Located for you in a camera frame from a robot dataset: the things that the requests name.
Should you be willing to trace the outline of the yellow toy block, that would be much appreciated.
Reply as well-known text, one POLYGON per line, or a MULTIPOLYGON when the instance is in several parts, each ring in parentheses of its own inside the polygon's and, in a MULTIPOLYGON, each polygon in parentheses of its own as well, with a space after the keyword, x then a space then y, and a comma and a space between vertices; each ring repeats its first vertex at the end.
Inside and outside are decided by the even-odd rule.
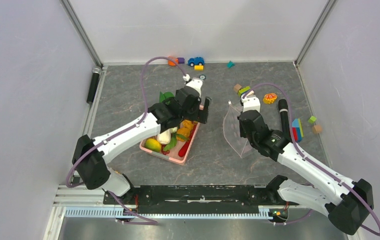
POLYGON ((204 70, 204 66, 203 65, 195 65, 194 66, 194 70, 195 71, 203 71, 204 70))

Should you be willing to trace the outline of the teal toy triangle block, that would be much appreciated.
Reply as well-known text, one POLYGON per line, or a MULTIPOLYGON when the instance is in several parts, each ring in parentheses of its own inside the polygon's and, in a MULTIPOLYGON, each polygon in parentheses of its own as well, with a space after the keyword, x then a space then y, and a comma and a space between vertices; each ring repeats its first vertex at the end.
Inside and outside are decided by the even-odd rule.
POLYGON ((234 62, 229 61, 229 62, 227 63, 227 68, 230 69, 230 68, 232 68, 234 65, 235 65, 234 62))

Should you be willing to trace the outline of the green toy bok choy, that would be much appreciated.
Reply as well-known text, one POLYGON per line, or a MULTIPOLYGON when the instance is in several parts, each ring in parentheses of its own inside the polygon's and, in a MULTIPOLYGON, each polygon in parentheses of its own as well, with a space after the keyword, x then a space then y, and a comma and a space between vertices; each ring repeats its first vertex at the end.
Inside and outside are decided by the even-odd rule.
POLYGON ((159 102, 165 102, 167 99, 173 98, 174 94, 172 92, 160 92, 159 93, 159 102))

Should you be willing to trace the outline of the clear dotted zip top bag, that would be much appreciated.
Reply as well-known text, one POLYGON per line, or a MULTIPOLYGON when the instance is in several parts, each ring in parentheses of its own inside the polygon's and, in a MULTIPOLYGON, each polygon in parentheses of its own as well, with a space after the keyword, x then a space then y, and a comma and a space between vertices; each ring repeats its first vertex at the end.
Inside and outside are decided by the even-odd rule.
POLYGON ((241 106, 234 106, 228 101, 228 111, 223 119, 223 135, 228 145, 240 158, 245 158, 252 153, 252 147, 248 140, 240 136, 240 127, 237 117, 242 110, 241 106))

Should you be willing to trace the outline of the small wooden cube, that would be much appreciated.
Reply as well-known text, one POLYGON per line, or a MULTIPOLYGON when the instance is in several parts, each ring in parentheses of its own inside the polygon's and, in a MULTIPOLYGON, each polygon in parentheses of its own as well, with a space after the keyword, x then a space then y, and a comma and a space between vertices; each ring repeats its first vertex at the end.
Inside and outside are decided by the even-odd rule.
POLYGON ((321 125, 316 124, 312 126, 312 132, 314 134, 320 134, 322 131, 323 131, 323 128, 321 127, 321 125))

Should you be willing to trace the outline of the yellow green toy mango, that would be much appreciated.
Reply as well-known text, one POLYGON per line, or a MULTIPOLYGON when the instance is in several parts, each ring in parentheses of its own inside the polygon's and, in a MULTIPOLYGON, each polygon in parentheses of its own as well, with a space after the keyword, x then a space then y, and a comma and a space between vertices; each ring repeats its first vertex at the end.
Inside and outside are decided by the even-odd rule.
POLYGON ((149 150, 151 150, 153 152, 157 152, 157 153, 160 153, 162 151, 162 144, 154 138, 147 139, 145 144, 144 144, 144 147, 146 149, 149 149, 149 150))

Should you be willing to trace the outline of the small green cube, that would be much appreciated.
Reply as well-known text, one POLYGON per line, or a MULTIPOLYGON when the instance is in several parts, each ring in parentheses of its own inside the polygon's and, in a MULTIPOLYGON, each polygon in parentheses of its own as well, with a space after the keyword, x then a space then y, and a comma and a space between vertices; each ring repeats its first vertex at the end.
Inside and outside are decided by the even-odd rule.
POLYGON ((315 124, 317 121, 317 118, 315 116, 311 116, 309 119, 308 119, 308 123, 309 124, 315 124))

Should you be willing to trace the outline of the black silver microphone on rail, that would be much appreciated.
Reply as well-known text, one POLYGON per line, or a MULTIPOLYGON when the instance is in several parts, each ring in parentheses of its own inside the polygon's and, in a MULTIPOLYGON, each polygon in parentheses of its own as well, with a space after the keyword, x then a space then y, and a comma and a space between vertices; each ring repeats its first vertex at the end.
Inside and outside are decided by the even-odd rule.
POLYGON ((99 78, 100 78, 101 73, 102 73, 102 68, 100 68, 99 66, 95 66, 92 69, 92 76, 91 76, 89 91, 88 91, 87 99, 86 99, 86 102, 88 104, 92 104, 94 102, 94 98, 95 98, 95 94, 98 88, 98 83, 99 83, 99 78))

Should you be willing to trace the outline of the yellow butterfly toy brick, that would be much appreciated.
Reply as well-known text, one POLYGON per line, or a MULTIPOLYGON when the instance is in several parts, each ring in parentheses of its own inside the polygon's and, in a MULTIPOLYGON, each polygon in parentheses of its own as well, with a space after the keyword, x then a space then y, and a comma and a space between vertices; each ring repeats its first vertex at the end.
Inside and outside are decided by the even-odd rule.
POLYGON ((265 103, 265 104, 273 104, 276 101, 277 98, 278 98, 278 96, 275 93, 265 94, 264 97, 263 97, 263 103, 265 103))

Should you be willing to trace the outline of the green white stacked toy bricks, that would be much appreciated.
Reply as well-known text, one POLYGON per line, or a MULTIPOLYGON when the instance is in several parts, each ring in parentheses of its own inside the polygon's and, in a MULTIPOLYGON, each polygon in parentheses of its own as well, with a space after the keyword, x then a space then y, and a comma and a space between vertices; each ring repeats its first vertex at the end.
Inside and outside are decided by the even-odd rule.
POLYGON ((238 95, 238 97, 241 97, 244 93, 251 90, 249 86, 241 86, 240 84, 236 84, 233 87, 234 92, 238 95))

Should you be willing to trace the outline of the red toy chili pepper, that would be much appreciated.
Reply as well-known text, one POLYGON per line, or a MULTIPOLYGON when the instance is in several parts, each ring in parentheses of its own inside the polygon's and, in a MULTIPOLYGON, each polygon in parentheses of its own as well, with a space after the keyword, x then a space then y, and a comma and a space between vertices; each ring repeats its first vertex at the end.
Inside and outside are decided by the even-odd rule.
POLYGON ((193 129, 191 130, 188 141, 183 145, 183 147, 178 152, 179 157, 184 157, 187 154, 191 140, 192 140, 192 137, 193 137, 195 129, 196 129, 196 126, 197 126, 197 124, 195 124, 193 129))

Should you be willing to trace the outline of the black toy microphone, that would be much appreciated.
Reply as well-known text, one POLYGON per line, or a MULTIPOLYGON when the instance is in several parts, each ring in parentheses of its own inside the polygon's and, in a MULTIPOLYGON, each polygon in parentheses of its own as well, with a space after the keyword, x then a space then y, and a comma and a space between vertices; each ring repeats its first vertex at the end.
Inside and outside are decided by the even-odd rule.
POLYGON ((280 99, 278 101, 278 110, 279 110, 279 115, 280 115, 280 120, 281 120, 281 128, 282 132, 286 137, 291 137, 290 134, 290 124, 289 124, 289 107, 288 107, 288 102, 285 99, 280 99))

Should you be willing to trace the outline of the blue toy car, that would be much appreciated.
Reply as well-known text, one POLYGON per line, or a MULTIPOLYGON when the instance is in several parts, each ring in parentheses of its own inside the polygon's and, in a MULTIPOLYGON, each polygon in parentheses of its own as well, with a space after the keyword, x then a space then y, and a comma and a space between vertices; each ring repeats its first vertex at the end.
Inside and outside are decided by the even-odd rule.
POLYGON ((202 57, 198 56, 198 57, 189 58, 187 64, 190 67, 203 66, 205 64, 205 61, 202 57))

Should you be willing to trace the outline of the red toy grapes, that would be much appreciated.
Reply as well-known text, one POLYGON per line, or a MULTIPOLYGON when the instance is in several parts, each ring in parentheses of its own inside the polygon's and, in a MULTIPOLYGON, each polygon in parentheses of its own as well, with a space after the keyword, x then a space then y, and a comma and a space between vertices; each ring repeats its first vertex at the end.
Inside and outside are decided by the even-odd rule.
POLYGON ((163 155, 168 155, 170 153, 170 145, 162 145, 162 148, 161 148, 161 153, 163 155))

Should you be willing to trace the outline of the purple toy block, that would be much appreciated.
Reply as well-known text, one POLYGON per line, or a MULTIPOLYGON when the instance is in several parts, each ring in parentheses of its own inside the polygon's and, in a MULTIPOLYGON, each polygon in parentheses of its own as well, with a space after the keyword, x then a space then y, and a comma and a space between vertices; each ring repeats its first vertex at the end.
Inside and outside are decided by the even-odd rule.
POLYGON ((184 64, 185 63, 185 59, 183 57, 178 57, 177 61, 178 61, 179 64, 184 64))

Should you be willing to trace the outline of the pink perforated plastic basket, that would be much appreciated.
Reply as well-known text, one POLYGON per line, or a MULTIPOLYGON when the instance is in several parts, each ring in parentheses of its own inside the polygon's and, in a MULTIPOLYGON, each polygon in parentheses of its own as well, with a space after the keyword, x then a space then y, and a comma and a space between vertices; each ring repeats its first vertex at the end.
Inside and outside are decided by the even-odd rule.
POLYGON ((163 159, 163 160, 166 160, 166 161, 169 161, 169 162, 172 162, 172 163, 175 163, 175 164, 183 166, 183 165, 185 165, 185 163, 187 161, 190 149, 191 149, 191 147, 192 147, 192 145, 193 145, 193 143, 195 141, 195 138, 196 138, 196 135, 197 135, 197 132, 199 130, 200 125, 201 124, 198 122, 197 126, 196 126, 196 129, 195 129, 195 132, 194 132, 194 135, 192 137, 192 140, 191 140, 188 152, 187 152, 187 154, 184 157, 179 157, 178 156, 178 152, 180 151, 180 149, 185 144, 185 142, 181 142, 181 141, 178 141, 177 145, 170 150, 170 153, 168 155, 163 155, 161 152, 154 152, 154 151, 151 151, 149 149, 146 149, 144 147, 144 144, 145 144, 145 142, 146 142, 147 139, 142 140, 140 142, 140 144, 139 144, 139 147, 140 147, 140 149, 142 151, 146 152, 149 155, 152 155, 152 156, 155 156, 157 158, 160 158, 160 159, 163 159))

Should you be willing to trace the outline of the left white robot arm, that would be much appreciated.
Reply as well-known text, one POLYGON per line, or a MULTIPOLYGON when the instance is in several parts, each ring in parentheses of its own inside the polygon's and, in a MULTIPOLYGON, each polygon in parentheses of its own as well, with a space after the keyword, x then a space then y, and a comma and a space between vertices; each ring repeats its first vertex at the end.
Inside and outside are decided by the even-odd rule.
POLYGON ((107 165, 133 145, 177 127, 184 120, 205 124, 210 103, 210 97, 202 101, 196 90, 185 86, 173 97, 155 103, 137 119, 110 133, 93 139, 83 135, 77 141, 72 170, 78 172, 88 190, 104 189, 128 204, 135 197, 131 182, 107 165))

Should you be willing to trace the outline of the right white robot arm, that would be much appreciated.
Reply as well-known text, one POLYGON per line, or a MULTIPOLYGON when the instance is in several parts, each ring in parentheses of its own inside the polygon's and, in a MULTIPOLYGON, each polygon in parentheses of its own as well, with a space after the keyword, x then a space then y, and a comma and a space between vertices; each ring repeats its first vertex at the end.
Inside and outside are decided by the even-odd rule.
POLYGON ((293 144, 280 130, 269 129, 256 110, 238 117, 240 135, 261 155, 294 170, 311 186, 277 176, 266 191, 269 202, 293 202, 325 215, 340 231, 354 235, 374 208, 373 188, 365 179, 354 181, 330 169, 293 144))

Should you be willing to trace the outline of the orange toy ginger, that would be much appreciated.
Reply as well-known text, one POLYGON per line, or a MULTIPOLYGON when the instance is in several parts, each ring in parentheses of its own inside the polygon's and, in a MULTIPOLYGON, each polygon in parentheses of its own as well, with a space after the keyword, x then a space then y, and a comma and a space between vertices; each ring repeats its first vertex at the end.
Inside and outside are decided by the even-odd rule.
POLYGON ((184 120, 180 128, 175 132, 176 139, 180 142, 186 142, 189 140, 192 130, 194 129, 194 123, 190 120, 184 120))

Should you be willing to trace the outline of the white toy eggplant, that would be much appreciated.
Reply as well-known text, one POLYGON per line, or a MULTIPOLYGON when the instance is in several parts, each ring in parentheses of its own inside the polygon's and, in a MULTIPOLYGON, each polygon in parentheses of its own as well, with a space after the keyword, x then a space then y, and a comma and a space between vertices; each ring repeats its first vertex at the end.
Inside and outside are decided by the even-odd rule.
POLYGON ((157 135, 157 141, 161 144, 161 145, 167 145, 171 142, 171 139, 172 139, 172 134, 177 132, 178 130, 178 127, 174 127, 174 128, 170 128, 160 134, 157 135))

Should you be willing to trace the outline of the orange toy block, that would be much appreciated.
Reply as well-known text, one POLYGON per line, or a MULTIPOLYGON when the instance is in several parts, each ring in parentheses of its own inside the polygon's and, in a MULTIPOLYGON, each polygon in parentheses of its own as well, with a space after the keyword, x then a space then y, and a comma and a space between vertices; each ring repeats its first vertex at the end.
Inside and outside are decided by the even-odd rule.
POLYGON ((179 64, 179 60, 178 60, 178 58, 177 57, 174 57, 174 56, 168 56, 167 57, 168 58, 168 65, 169 66, 172 66, 172 67, 174 67, 174 66, 177 66, 178 64, 179 64))

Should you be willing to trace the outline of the red blue toy brick house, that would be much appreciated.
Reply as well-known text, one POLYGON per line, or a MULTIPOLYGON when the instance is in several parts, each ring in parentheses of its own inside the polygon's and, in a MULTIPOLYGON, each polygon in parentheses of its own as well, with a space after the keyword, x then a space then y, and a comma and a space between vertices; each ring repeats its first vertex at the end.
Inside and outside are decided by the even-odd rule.
POLYGON ((300 143, 304 138, 304 131, 302 128, 302 122, 300 118, 296 118, 292 122, 292 133, 297 143, 300 143))

